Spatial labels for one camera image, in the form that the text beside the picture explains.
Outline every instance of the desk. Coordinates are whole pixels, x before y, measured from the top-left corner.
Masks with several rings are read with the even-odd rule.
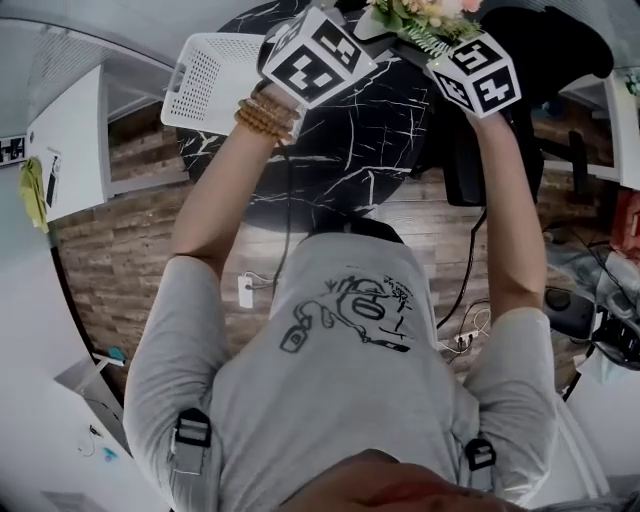
[[[305,2],[281,0],[238,16],[221,32],[266,34],[301,12]],[[357,22],[361,13],[348,18]],[[295,167],[292,229],[312,230],[323,218],[364,215],[388,199],[417,163],[424,144],[430,82],[398,58],[329,102],[308,112],[287,151]],[[225,137],[178,129],[180,153],[197,181]],[[287,166],[276,149],[246,212],[248,224],[286,227]]]
[[[614,167],[587,166],[588,173],[597,178],[619,182],[624,187],[640,190],[640,119],[638,100],[627,89],[621,74],[614,70],[601,80],[585,76],[561,92],[576,92],[594,85],[603,85],[607,98],[607,113],[611,120]],[[572,171],[570,162],[546,160],[545,169]]]

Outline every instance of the round table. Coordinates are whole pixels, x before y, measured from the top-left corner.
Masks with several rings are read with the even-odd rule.
[[[308,2],[280,0],[252,9],[221,32],[266,34]],[[347,19],[351,26],[360,18]],[[388,199],[416,164],[426,134],[429,83],[389,57],[371,75],[309,111],[298,141],[286,148],[293,166],[292,231],[308,232],[328,216],[364,215]],[[191,178],[197,181],[226,137],[178,129]],[[287,163],[280,148],[260,179],[245,222],[286,229]]]

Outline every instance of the ventilated basket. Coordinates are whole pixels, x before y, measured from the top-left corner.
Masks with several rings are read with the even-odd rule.
[[[254,34],[192,35],[171,75],[162,122],[229,135],[236,125],[238,102],[261,80],[256,67],[263,41],[264,36]],[[301,127],[302,119],[294,127],[294,139]]]

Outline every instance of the wooden floor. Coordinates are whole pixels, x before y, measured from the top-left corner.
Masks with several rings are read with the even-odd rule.
[[[175,132],[162,127],[153,110],[139,117],[137,122],[120,125],[110,134],[114,175],[125,179],[182,168]],[[55,222],[73,300],[97,351],[118,347],[128,360],[133,357],[169,256],[173,222],[191,188],[191,184],[183,184],[119,196]],[[567,202],[571,189],[569,174],[545,173],[538,204],[543,225],[557,219],[596,217],[594,206]],[[430,278],[438,318],[449,311],[458,295],[467,265],[469,234],[480,214],[479,208],[456,208],[447,203],[442,172],[438,170],[428,171],[420,180],[408,179],[374,213],[375,218],[393,226],[413,249]],[[292,235],[292,248],[303,238]],[[271,290],[266,289],[256,292],[253,310],[240,308],[237,276],[252,271],[272,277],[283,248],[284,234],[246,225],[238,234],[222,280],[227,331],[235,351],[265,324],[271,303]],[[488,297],[486,256],[486,228],[482,228],[463,304],[441,329],[441,340],[446,342],[459,330],[473,330],[475,313],[486,307],[475,307],[461,326],[467,305]],[[553,272],[549,284],[571,286]],[[561,389],[573,375],[572,357],[584,350],[562,337],[556,338],[557,387]],[[452,368],[460,377],[485,341],[481,335],[471,350],[453,362]],[[455,354],[442,348],[442,355],[449,360]],[[124,391],[127,368],[107,371]]]

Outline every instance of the gray t-shirt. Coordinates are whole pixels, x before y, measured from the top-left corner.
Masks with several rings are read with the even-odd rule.
[[[301,243],[268,325],[232,360],[218,278],[173,258],[129,372],[132,453],[176,512],[268,511],[370,448],[469,485],[463,449],[482,436],[497,452],[495,492],[526,501],[556,431],[547,317],[503,315],[464,386],[436,339],[428,282],[402,244],[342,233]],[[173,471],[173,429],[190,407],[213,426],[203,476]]]

